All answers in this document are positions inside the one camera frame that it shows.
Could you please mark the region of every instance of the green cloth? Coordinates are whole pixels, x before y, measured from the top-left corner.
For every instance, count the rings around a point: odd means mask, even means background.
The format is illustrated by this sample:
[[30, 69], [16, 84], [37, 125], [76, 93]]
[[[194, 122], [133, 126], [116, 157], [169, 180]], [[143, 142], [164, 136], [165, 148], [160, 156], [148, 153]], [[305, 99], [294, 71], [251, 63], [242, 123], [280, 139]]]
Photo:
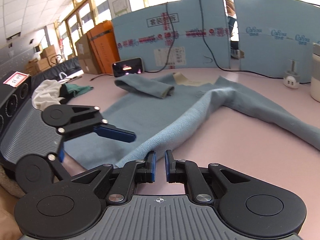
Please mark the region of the green cloth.
[[76, 84], [65, 84], [65, 86], [67, 88], [68, 94], [72, 94], [74, 97], [83, 95], [93, 89], [92, 86], [81, 87]]

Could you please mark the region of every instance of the smartphone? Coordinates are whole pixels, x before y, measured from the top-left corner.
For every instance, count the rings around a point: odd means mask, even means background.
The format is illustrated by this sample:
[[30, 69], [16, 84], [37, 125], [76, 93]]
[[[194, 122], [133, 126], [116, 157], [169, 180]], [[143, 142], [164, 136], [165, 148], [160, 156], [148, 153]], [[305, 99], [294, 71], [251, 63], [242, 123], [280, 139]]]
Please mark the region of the smartphone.
[[142, 59], [140, 57], [115, 62], [112, 64], [112, 69], [115, 77], [128, 74], [141, 74], [144, 72]]

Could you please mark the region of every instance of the white cloth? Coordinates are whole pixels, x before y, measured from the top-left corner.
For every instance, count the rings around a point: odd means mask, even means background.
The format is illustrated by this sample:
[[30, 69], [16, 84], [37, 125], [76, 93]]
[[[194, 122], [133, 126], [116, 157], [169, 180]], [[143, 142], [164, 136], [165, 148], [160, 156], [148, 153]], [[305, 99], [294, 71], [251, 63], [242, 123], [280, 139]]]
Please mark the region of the white cloth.
[[43, 111], [48, 106], [59, 105], [60, 84], [56, 80], [44, 80], [32, 94], [32, 105], [34, 108]]

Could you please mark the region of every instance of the gray gripper base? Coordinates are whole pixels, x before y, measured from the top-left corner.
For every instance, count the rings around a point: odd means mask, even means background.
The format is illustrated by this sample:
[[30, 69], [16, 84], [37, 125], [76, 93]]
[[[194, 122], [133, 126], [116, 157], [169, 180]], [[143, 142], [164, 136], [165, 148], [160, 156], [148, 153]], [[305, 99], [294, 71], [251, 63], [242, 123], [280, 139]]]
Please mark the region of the gray gripper base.
[[[225, 226], [211, 207], [193, 204], [186, 195], [135, 195], [125, 205], [107, 208], [93, 228], [68, 240], [250, 239], [253, 238], [242, 236]], [[23, 236], [21, 240], [33, 239]], [[292, 235], [282, 240], [301, 238]]]
[[16, 164], [28, 154], [47, 156], [57, 153], [62, 136], [57, 134], [54, 127], [42, 121], [41, 113], [29, 99], [15, 117], [0, 145], [0, 151], [7, 161]]

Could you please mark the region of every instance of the black speaker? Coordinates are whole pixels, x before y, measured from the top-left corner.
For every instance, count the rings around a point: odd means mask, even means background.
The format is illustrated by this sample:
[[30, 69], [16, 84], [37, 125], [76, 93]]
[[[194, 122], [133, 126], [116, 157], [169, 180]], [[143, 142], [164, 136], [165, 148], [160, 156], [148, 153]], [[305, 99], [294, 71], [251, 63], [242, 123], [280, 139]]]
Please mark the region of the black speaker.
[[[0, 81], [0, 142], [18, 115], [20, 109], [31, 97], [31, 77], [27, 74], [10, 71]], [[0, 151], [0, 164], [12, 169]]]

